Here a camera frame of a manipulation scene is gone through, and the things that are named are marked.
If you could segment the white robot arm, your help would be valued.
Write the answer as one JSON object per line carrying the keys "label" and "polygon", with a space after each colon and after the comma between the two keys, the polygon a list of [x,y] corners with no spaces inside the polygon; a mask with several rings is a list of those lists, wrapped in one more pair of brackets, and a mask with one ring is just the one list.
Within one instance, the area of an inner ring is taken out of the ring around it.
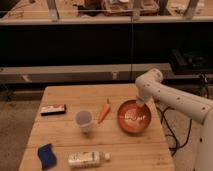
{"label": "white robot arm", "polygon": [[156,98],[202,125],[194,171],[213,171],[213,100],[162,84],[163,74],[153,68],[135,80],[137,103]]}

